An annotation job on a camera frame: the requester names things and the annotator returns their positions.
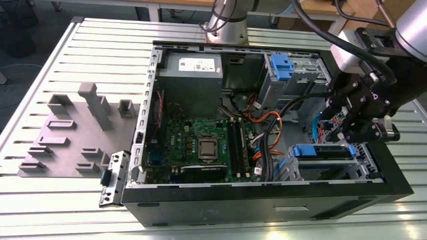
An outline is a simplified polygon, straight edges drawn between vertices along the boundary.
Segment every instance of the motherboard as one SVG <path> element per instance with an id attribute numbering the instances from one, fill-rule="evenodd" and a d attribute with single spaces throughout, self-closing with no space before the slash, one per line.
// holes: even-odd
<path id="1" fill-rule="evenodd" d="M 161 150 L 148 155 L 148 183 L 257 182 L 252 135 L 253 126 L 241 118 L 169 119 Z"/>

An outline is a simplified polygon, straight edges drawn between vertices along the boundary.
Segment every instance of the cpu socket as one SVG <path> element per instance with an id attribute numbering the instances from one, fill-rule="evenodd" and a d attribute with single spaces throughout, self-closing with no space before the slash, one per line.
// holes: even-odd
<path id="1" fill-rule="evenodd" d="M 199 159 L 207 164 L 219 159 L 219 139 L 216 137 L 199 138 Z"/>

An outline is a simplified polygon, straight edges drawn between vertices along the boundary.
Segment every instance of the green circuit board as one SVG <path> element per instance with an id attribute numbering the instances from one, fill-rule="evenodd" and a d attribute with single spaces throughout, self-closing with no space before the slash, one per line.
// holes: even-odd
<path id="1" fill-rule="evenodd" d="M 227 166 L 227 177 L 221 183 L 257 182 L 257 176 L 251 173 L 249 163 L 245 162 L 244 168 L 249 177 L 232 175 L 231 157 L 228 145 L 227 120 L 224 119 L 171 119 L 167 122 L 163 156 L 149 156 L 161 158 L 161 164 L 151 169 L 149 178 L 156 184 L 171 183 L 171 168 L 179 166 L 223 165 Z M 243 124 L 245 134 L 253 133 L 253 126 L 249 122 Z M 213 138 L 217 141 L 217 160 L 207 163 L 199 158 L 199 139 Z"/>

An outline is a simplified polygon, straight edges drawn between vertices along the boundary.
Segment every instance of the gray fixture plate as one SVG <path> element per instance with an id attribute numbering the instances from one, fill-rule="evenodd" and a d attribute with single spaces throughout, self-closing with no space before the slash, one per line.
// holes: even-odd
<path id="1" fill-rule="evenodd" d="M 108 119 L 112 123 L 112 128 L 103 131 L 101 127 L 91 114 L 88 104 L 85 102 L 73 102 L 72 105 L 65 105 L 68 115 L 51 113 L 48 115 L 44 126 L 40 129 L 33 147 L 41 147 L 45 144 L 39 144 L 40 138 L 67 137 L 65 144 L 47 144 L 52 150 L 45 156 L 33 157 L 28 154 L 20 166 L 17 175 L 20 177 L 56 177 L 56 178 L 99 178 L 103 169 L 108 166 L 111 155 L 123 150 L 129 150 L 136 126 L 135 117 L 120 117 L 117 110 L 119 103 L 111 103 L 111 112 Z M 140 109 L 139 104 L 133 104 L 135 111 Z M 73 120 L 75 126 L 63 128 L 49 128 L 52 121 Z M 83 149 L 100 149 L 101 153 L 83 155 Z M 33 167 L 28 163 L 41 163 L 45 167 Z"/>

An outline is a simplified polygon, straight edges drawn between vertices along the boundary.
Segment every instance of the power supply label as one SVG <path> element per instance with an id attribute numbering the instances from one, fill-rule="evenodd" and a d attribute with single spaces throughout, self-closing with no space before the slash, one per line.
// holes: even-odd
<path id="1" fill-rule="evenodd" d="M 213 58 L 181 58 L 179 71 L 215 72 L 215 60 Z"/>

